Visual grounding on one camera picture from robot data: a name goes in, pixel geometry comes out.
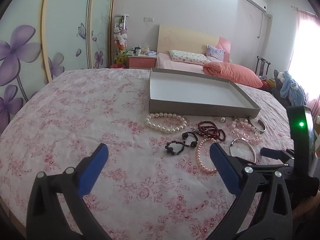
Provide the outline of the floral white pillow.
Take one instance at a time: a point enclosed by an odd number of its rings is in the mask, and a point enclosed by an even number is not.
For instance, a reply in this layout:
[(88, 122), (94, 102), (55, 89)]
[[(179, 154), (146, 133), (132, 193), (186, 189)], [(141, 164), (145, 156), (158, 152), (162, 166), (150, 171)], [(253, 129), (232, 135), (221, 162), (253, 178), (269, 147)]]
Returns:
[(183, 62), (197, 65), (203, 65), (205, 63), (210, 62), (209, 59), (203, 54), (190, 53), (187, 51), (170, 50), (169, 55), (171, 57), (171, 60), (175, 62)]

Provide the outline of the cream pink headboard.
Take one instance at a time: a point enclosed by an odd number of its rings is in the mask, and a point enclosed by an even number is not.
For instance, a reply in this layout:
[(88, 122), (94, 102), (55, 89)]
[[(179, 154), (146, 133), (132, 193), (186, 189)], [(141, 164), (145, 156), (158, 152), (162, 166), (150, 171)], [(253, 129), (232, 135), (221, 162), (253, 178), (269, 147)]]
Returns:
[(205, 54), (207, 45), (223, 49), (225, 51), (224, 61), (229, 61), (231, 52), (229, 40), (189, 28), (159, 25), (157, 53), (168, 55), (170, 50), (180, 50)]

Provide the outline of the clear tube of plush toys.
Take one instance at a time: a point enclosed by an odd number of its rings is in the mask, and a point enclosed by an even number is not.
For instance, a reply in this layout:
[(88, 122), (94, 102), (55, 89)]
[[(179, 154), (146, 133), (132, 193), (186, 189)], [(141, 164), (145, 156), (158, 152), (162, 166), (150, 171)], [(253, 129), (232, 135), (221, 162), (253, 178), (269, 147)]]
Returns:
[(116, 15), (113, 26), (114, 63), (124, 64), (127, 53), (127, 14)]

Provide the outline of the dark wooden chair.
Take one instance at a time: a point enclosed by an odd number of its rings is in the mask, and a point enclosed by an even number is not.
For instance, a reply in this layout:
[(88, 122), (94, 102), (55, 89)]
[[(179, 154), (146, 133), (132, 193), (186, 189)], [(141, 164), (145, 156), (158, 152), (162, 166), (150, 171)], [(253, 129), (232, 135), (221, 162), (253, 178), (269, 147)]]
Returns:
[(267, 75), (270, 65), (271, 65), (271, 63), (268, 62), (266, 59), (264, 59), (260, 56), (257, 56), (257, 64), (255, 67), (255, 74), (257, 74), (257, 76)]

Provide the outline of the grey cardboard tray box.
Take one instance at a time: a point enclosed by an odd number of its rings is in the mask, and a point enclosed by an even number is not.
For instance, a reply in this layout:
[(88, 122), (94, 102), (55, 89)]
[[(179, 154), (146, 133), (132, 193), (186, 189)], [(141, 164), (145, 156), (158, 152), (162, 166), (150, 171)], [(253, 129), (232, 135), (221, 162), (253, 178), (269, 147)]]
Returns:
[(260, 107), (232, 81), (172, 69), (150, 71), (149, 112), (256, 117)]

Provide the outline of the pink curtain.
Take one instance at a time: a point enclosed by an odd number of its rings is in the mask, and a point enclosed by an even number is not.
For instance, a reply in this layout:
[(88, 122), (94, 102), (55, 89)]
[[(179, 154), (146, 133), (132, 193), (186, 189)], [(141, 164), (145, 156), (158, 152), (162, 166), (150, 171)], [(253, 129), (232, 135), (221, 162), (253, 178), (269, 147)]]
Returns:
[(296, 9), (297, 27), (289, 73), (304, 89), (306, 105), (319, 115), (319, 18)]

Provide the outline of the thin silver bangle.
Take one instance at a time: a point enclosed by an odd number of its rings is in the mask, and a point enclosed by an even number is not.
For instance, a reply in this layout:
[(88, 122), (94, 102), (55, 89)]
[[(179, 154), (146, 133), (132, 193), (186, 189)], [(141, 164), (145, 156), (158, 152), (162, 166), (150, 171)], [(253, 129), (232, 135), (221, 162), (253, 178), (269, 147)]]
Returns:
[(232, 140), (229, 146), (229, 154), (232, 157), (243, 158), (254, 164), (257, 163), (257, 154), (254, 148), (242, 138)]

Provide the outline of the sliding wardrobe with flower print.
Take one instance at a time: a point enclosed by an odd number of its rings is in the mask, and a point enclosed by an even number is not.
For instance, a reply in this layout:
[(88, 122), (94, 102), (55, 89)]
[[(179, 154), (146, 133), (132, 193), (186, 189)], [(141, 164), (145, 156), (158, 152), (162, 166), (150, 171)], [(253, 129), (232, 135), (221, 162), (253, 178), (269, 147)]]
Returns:
[(111, 63), (113, 0), (4, 0), (1, 5), (1, 129), (66, 71)]

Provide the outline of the white mug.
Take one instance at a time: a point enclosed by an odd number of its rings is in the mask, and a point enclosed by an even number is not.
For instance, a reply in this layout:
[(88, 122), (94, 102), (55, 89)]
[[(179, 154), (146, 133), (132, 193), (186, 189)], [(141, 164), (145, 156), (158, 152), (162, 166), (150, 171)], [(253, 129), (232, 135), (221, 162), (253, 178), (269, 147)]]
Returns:
[(142, 50), (141, 49), (136, 49), (135, 50), (135, 55), (139, 56), (141, 54)]

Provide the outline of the pink floral bedsheet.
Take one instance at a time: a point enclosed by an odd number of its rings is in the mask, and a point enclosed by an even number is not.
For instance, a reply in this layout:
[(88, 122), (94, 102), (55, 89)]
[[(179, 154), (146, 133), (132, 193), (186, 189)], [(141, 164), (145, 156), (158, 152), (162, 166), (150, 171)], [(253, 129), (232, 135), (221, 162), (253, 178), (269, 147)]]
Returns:
[(1, 198), (21, 222), (38, 172), (59, 174), (99, 144), (109, 159), (85, 204), (113, 239), (205, 239), (231, 206), (218, 173), (146, 125), (147, 70), (65, 72), (35, 94), (1, 135)]

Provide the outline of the folded salmon duvet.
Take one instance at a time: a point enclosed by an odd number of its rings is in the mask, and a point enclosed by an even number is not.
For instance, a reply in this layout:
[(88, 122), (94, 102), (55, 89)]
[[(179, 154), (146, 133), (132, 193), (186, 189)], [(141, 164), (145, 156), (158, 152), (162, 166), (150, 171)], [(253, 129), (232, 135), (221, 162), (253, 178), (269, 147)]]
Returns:
[(227, 62), (208, 62), (203, 65), (203, 71), (207, 75), (220, 77), (231, 80), (234, 83), (241, 85), (261, 88), (262, 81), (249, 68)]

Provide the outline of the lilac patterned pillow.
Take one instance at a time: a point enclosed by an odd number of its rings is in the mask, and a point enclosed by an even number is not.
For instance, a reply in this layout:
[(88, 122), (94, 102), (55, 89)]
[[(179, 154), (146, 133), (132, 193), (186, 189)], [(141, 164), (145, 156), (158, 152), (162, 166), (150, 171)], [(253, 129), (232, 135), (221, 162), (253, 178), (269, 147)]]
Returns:
[(225, 51), (223, 49), (218, 49), (213, 46), (207, 45), (206, 57), (209, 59), (209, 61), (223, 62)]

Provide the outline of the pink bedside table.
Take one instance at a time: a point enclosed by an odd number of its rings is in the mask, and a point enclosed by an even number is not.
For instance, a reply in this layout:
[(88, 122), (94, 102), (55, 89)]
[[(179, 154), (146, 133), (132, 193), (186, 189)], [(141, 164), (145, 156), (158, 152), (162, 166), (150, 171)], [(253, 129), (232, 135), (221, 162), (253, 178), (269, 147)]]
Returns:
[(127, 57), (127, 68), (129, 69), (150, 69), (155, 68), (157, 56), (130, 55)]

